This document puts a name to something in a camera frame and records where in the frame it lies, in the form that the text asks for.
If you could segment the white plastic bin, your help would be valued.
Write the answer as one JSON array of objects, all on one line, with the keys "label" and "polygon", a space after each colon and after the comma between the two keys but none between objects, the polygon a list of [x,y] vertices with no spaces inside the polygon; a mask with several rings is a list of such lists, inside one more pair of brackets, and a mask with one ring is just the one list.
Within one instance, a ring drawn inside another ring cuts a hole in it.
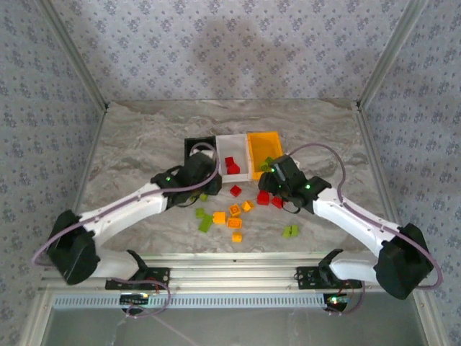
[{"label": "white plastic bin", "polygon": [[[248,140],[246,134],[220,135],[215,137],[218,158],[220,160],[219,173],[223,183],[246,182],[251,179],[251,162],[249,158]],[[225,159],[232,157],[240,168],[238,174],[228,174]]]}]

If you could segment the black plastic bin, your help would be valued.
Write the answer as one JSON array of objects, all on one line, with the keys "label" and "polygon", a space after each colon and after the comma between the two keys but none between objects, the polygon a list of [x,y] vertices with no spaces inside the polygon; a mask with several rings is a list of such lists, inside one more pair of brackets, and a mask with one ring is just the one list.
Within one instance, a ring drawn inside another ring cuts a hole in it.
[{"label": "black plastic bin", "polygon": [[203,154],[195,154],[195,149],[199,151],[208,149],[216,154],[215,136],[186,138],[184,140],[184,167],[188,170],[205,169],[212,172],[216,166],[216,159],[211,159]]}]

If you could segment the orange plastic bin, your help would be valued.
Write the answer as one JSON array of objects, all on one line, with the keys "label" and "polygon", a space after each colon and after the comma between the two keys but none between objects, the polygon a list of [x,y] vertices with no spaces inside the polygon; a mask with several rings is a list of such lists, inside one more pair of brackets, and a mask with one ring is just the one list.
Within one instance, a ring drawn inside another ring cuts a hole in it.
[{"label": "orange plastic bin", "polygon": [[251,178],[259,180],[264,172],[260,165],[267,157],[276,159],[283,155],[280,136],[277,131],[247,133]]}]

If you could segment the black circuit board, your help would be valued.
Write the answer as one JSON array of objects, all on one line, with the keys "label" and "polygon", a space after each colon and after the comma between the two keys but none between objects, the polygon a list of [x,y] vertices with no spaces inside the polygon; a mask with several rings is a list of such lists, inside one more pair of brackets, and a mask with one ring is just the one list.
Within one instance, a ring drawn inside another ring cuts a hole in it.
[{"label": "black circuit board", "polygon": [[326,304],[324,310],[331,313],[344,313],[348,304],[351,302],[350,297],[345,293],[324,293],[323,298]]},{"label": "black circuit board", "polygon": [[149,295],[147,293],[123,293],[119,299],[121,306],[143,306],[149,302]]}]

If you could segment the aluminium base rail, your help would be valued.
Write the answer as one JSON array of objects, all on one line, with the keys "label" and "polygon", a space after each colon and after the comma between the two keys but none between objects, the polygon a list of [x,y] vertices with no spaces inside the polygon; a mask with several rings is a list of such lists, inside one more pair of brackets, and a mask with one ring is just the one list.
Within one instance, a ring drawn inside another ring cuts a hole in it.
[{"label": "aluminium base rail", "polygon": [[270,293],[298,289],[297,267],[316,266],[324,252],[198,253],[145,255],[136,260],[127,252],[104,249],[89,278],[69,285],[57,269],[46,269],[39,290],[103,290],[110,278],[131,278],[141,267],[170,269],[173,293]]}]

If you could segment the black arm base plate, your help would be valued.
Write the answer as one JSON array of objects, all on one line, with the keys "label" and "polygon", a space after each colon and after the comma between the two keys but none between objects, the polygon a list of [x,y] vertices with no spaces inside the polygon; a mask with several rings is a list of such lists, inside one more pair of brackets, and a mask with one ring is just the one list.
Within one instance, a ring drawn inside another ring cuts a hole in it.
[{"label": "black arm base plate", "polygon": [[167,267],[147,267],[137,271],[128,281],[122,283],[116,280],[106,280],[106,290],[165,290],[163,286],[153,283],[158,281],[168,286],[170,269]]},{"label": "black arm base plate", "polygon": [[340,288],[362,288],[362,283],[359,280],[341,280],[330,270],[317,266],[297,267],[293,277],[300,290],[339,290]]}]

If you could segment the aluminium frame post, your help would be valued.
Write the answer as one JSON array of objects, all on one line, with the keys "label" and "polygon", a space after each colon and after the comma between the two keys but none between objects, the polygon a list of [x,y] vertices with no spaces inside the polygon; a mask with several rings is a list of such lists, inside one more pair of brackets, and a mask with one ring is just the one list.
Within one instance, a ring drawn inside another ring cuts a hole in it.
[{"label": "aluminium frame post", "polygon": [[63,20],[60,18],[58,12],[53,6],[52,1],[34,0],[34,2],[37,4],[37,7],[41,11],[45,21],[50,28],[50,31],[55,35],[60,47],[69,60],[69,63],[72,65],[74,71],[76,72],[76,75],[84,85],[93,104],[104,112],[107,109],[107,103],[105,102],[102,93],[100,92],[97,83],[92,77],[89,69],[86,67],[86,64],[84,63],[78,48],[71,39],[71,36],[69,35]]},{"label": "aluminium frame post", "polygon": [[366,110],[376,93],[379,91],[389,70],[395,63],[400,50],[411,35],[419,17],[426,8],[429,0],[408,0],[403,13],[398,20],[392,35],[380,55],[377,64],[367,80],[364,89],[357,100],[360,111]]}]

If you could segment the aluminium frame leg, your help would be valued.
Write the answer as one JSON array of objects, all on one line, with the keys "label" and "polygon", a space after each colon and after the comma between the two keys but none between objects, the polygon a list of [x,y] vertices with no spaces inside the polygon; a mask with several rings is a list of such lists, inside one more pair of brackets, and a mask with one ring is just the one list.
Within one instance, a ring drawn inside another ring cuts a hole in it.
[{"label": "aluminium frame leg", "polygon": [[433,293],[417,290],[413,294],[429,346],[451,346]]},{"label": "aluminium frame leg", "polygon": [[19,346],[41,346],[54,299],[54,294],[48,290],[40,291],[35,296],[22,330]]}]

